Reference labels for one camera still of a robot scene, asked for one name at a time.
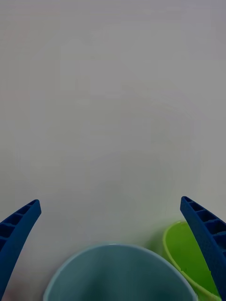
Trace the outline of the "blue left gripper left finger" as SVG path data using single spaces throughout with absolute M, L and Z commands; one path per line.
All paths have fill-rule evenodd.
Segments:
M 17 259 L 40 215 L 40 201 L 35 199 L 0 223 L 0 297 L 4 295 Z

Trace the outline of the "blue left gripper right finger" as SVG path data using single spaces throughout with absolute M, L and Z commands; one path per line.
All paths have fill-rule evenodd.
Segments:
M 213 213 L 183 196 L 183 214 L 211 272 L 221 299 L 226 299 L 226 223 Z

